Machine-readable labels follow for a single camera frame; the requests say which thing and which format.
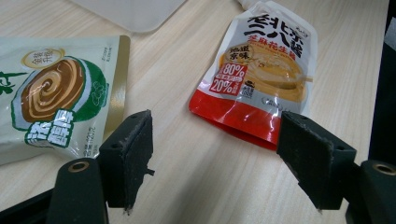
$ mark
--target black plastic part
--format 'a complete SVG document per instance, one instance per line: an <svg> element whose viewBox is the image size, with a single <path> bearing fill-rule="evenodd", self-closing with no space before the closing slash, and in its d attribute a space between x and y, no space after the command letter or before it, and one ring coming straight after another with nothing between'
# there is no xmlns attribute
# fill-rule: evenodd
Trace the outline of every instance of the black plastic part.
<svg viewBox="0 0 396 224"><path fill-rule="evenodd" d="M396 166L364 161L360 186L373 223L396 223Z"/></svg>
<svg viewBox="0 0 396 224"><path fill-rule="evenodd" d="M0 223L45 223L52 189L0 212Z"/></svg>
<svg viewBox="0 0 396 224"><path fill-rule="evenodd" d="M282 112L277 154L317 209L336 210L344 198L356 150L313 120Z"/></svg>
<svg viewBox="0 0 396 224"><path fill-rule="evenodd" d="M99 150L97 160L108 206L130 210L144 175L154 174L148 169L153 152L151 112L128 117Z"/></svg>
<svg viewBox="0 0 396 224"><path fill-rule="evenodd" d="M59 169L46 223L108 223L97 160L78 159Z"/></svg>

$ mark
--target light wood tabletop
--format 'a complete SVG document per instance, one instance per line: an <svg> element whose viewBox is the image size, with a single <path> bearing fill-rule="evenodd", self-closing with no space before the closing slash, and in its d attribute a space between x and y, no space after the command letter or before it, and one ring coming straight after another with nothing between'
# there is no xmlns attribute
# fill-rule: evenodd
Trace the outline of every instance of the light wood tabletop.
<svg viewBox="0 0 396 224"><path fill-rule="evenodd" d="M279 0L318 32L310 118L367 160L389 1ZM159 29L129 32L67 0L0 0L0 36L128 35L124 117L149 109L154 153L132 213L110 223L345 223L319 212L272 150L237 139L193 115L188 102L213 63L236 0L187 0ZM0 166L0 210L54 186L68 159L44 154Z"/></svg>

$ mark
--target white object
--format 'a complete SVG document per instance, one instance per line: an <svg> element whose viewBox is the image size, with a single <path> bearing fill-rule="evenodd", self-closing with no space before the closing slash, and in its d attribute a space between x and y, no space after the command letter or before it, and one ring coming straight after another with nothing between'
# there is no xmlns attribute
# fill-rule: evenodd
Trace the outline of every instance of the white object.
<svg viewBox="0 0 396 224"><path fill-rule="evenodd" d="M72 0L132 32L158 28L185 0Z"/></svg>

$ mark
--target food package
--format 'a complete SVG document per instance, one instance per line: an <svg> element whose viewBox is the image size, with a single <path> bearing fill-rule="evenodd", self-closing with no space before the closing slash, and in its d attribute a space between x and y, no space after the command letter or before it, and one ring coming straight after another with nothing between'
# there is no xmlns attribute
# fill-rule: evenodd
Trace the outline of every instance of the food package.
<svg viewBox="0 0 396 224"><path fill-rule="evenodd" d="M128 36L0 37L0 164L95 158L122 122Z"/></svg>
<svg viewBox="0 0 396 224"><path fill-rule="evenodd" d="M275 2L242 5L248 9L231 22L189 109L241 139L276 149L282 111L309 113L318 35Z"/></svg>

